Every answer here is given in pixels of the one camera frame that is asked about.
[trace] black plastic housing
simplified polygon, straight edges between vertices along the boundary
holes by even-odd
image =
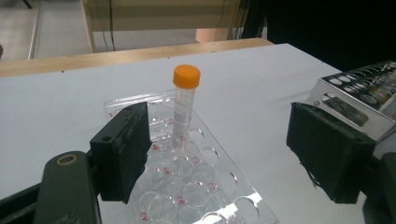
[[[101,168],[102,200],[128,203],[151,146],[147,103],[123,108],[90,144],[92,163]]]
[[[65,152],[47,162],[34,223],[101,223],[86,153]]]
[[[336,203],[355,203],[375,141],[312,105],[291,104],[287,145]]]

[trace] clear plastic tube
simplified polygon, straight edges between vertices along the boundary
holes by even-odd
[[[173,126],[173,148],[183,150],[188,142],[189,128],[194,101],[195,88],[199,85],[198,68],[182,64],[175,68],[175,112]]]

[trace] wooden edge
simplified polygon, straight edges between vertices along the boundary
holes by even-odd
[[[273,43],[262,38],[252,38],[159,47],[152,49],[131,49],[115,52],[81,54],[17,62],[0,62],[0,77],[57,72],[120,63],[132,63],[182,55],[217,52],[232,49],[248,49],[268,45],[273,45]]]
[[[96,45],[95,45],[95,39],[93,38],[93,32],[92,32],[92,22],[91,22],[91,14],[89,11],[89,8],[86,6],[87,1],[82,0],[80,1],[80,5],[82,8],[82,17],[84,18],[84,25],[85,25],[85,33],[87,35],[88,39],[88,44],[90,45],[90,52],[95,53],[96,52]]]

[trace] white table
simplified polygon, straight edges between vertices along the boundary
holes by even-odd
[[[106,124],[104,101],[173,89],[182,63],[202,72],[195,112],[280,223],[363,223],[365,196],[333,203],[286,146],[290,103],[339,72],[290,45],[1,77],[0,198],[38,183],[52,157],[88,151]],[[121,203],[101,211],[105,223],[125,221]]]

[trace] floor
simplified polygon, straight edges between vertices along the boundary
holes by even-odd
[[[79,0],[0,0],[2,62],[90,53]],[[196,30],[114,32],[114,49],[196,43]],[[113,50],[109,32],[93,34],[98,52]]]

